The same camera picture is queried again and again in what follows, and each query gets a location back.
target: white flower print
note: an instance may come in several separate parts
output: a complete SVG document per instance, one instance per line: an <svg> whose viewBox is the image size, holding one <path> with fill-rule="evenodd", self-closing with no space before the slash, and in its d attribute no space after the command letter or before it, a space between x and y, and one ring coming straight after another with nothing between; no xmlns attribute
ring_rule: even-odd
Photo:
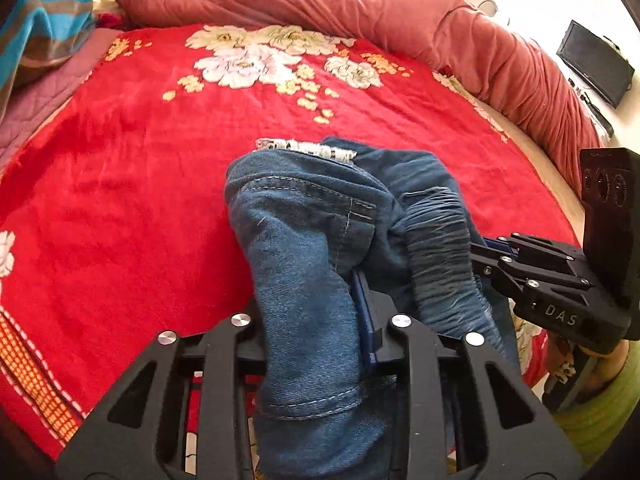
<svg viewBox="0 0 640 480"><path fill-rule="evenodd" d="M356 63L345 57L332 56L324 69L354 88L381 87L380 75L369 63Z"/></svg>
<svg viewBox="0 0 640 480"><path fill-rule="evenodd" d="M513 325L516 329L520 371L524 374L529 369L529 365L531 364L531 359L533 357L533 339L542 334L542 329L539 326L516 316L513 313L514 306L515 302L510 299L509 307L511 309Z"/></svg>
<svg viewBox="0 0 640 480"><path fill-rule="evenodd" d="M332 38L312 30L302 30L302 27L297 25L289 25L289 27L270 25L256 30L253 40L258 43L268 43L296 56L300 54L328 56L336 52L335 44L340 43L341 38Z"/></svg>
<svg viewBox="0 0 640 480"><path fill-rule="evenodd" d="M234 48L253 43L252 34L244 28L227 25L225 27L215 27L205 25L203 30L193 33L185 43L189 48L206 48L207 50L217 50L219 48Z"/></svg>
<svg viewBox="0 0 640 480"><path fill-rule="evenodd" d="M6 278L14 268L14 256L11 247L15 241L15 234L9 231L0 232L0 278Z"/></svg>
<svg viewBox="0 0 640 480"><path fill-rule="evenodd" d="M212 57L198 60L194 67L202 70L202 78L229 88L249 88L256 81L281 85L296 78L286 65L301 60L262 44L244 48L220 48Z"/></svg>

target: bed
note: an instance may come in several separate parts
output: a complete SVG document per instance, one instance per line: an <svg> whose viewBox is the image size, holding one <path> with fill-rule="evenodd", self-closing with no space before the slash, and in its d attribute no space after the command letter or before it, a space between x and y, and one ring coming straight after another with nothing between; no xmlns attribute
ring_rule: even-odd
<svg viewBox="0 0 640 480"><path fill-rule="evenodd" d="M0 406L54 460L155 334L248 301L222 186L260 137L429 150L483 235L582 239L577 153L601 142L588 112L535 44L466 0L186 1L118 0L138 27L97 30L98 62L51 74L83 83L45 97L45 117L8 113ZM545 334L517 329L533 386Z"/></svg>

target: blue denim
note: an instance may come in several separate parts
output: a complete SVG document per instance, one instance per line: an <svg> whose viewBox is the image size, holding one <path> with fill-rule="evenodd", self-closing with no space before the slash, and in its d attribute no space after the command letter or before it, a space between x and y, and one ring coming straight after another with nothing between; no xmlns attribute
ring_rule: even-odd
<svg viewBox="0 0 640 480"><path fill-rule="evenodd" d="M357 151L355 165L267 150L227 174L230 222L266 333L260 471L268 480L383 480L396 390L394 378L363 374L353 267L400 311L446 335L480 332L517 366L515 336L506 300L484 295L472 274L469 243L482 238L440 161L324 143Z"/></svg>

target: pink comforter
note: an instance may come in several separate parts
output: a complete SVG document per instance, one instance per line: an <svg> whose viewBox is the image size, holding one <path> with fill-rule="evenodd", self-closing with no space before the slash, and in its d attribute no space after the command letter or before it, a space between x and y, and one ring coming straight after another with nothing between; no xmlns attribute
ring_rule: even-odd
<svg viewBox="0 0 640 480"><path fill-rule="evenodd" d="M117 0L138 25L296 24L366 38L455 75L530 135L580 194L578 153L600 146L586 111L539 46L467 0Z"/></svg>

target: quilted pink blanket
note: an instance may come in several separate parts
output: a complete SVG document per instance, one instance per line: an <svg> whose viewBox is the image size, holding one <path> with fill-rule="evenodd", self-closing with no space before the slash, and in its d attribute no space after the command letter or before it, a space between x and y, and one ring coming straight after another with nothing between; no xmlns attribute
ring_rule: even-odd
<svg viewBox="0 0 640 480"><path fill-rule="evenodd" d="M96 28L66 63L14 92L0 121L0 175L40 124L84 82L117 35L117 30Z"/></svg>
<svg viewBox="0 0 640 480"><path fill-rule="evenodd" d="M365 38L455 75L465 88L531 136L580 194L578 153L600 140L552 59L467 0L117 0L152 27L215 23L301 25Z"/></svg>

